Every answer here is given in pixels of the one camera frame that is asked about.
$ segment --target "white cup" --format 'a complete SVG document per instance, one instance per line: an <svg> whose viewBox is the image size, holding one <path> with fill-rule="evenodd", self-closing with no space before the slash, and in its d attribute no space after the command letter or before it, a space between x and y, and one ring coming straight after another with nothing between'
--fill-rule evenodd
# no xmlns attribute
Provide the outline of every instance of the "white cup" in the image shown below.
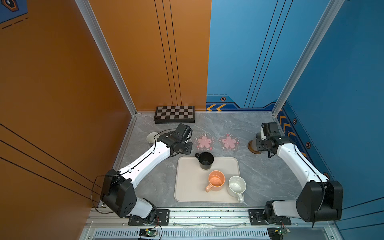
<svg viewBox="0 0 384 240"><path fill-rule="evenodd" d="M233 176L228 181L227 191L229 195L237 197L239 202L244 202L243 192L246 188L244 179L239 176Z"/></svg>
<svg viewBox="0 0 384 240"><path fill-rule="evenodd" d="M150 146L152 146L154 143L155 143L155 140L157 141L157 139L160 137L160 135L157 133L157 132L151 132L150 134L148 134L147 136L147 142Z"/></svg>

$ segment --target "cup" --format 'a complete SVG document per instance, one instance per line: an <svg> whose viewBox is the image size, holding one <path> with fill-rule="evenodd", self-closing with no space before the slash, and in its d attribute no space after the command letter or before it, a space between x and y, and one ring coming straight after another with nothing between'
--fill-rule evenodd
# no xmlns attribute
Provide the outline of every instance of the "cup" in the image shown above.
<svg viewBox="0 0 384 240"><path fill-rule="evenodd" d="M244 202L243 192L245 192L246 188L247 185L244 179L239 176L233 176L228 181L227 190L229 195L237 197L239 202Z"/></svg>
<svg viewBox="0 0 384 240"><path fill-rule="evenodd" d="M208 176L209 185L205 188L206 192L209 191L220 191L225 182L225 176L218 170L212 171Z"/></svg>
<svg viewBox="0 0 384 240"><path fill-rule="evenodd" d="M152 146L153 144L155 144L155 140L157 141L157 139L160 137L160 135L157 133L157 132L151 132L150 134L148 134L147 136L147 142L150 146Z"/></svg>
<svg viewBox="0 0 384 240"><path fill-rule="evenodd" d="M196 153L195 157L199 160L200 167L205 171L208 171L214 162L214 156L210 152Z"/></svg>

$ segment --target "mug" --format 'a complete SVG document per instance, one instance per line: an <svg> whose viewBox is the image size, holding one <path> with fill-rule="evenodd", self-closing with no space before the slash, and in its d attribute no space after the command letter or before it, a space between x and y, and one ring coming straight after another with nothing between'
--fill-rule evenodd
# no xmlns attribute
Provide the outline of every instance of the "mug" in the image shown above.
<svg viewBox="0 0 384 240"><path fill-rule="evenodd" d="M214 156L210 152L196 153L195 157L199 160L200 167L205 171L208 171L214 162Z"/></svg>
<svg viewBox="0 0 384 240"><path fill-rule="evenodd" d="M229 195L237 197L239 202L244 202L243 192L245 192L246 188L247 185L244 179L239 176L233 176L228 181L227 190Z"/></svg>
<svg viewBox="0 0 384 240"><path fill-rule="evenodd" d="M225 176L218 170L212 171L208 176L209 185L205 188L206 192L209 191L220 191L225 182Z"/></svg>

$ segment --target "chessboard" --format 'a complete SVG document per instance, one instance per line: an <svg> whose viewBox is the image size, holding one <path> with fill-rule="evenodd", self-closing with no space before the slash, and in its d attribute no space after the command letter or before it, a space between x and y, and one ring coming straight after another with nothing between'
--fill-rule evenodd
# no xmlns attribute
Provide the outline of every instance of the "chessboard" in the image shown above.
<svg viewBox="0 0 384 240"><path fill-rule="evenodd" d="M191 123L195 122L195 106L157 107L155 123Z"/></svg>

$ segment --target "orange wall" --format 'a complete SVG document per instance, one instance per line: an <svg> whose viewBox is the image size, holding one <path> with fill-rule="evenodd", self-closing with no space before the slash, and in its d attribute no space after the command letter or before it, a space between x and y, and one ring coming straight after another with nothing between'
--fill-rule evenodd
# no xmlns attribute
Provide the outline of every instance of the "orange wall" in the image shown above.
<svg viewBox="0 0 384 240"><path fill-rule="evenodd" d="M138 111L205 110L210 0L90 3Z"/></svg>
<svg viewBox="0 0 384 240"><path fill-rule="evenodd" d="M0 43L0 123L92 181L105 174L131 116L76 3L28 1L28 19L0 28ZM92 187L3 126L0 140ZM0 157L78 193L0 159L2 239L78 239L91 191L3 142Z"/></svg>

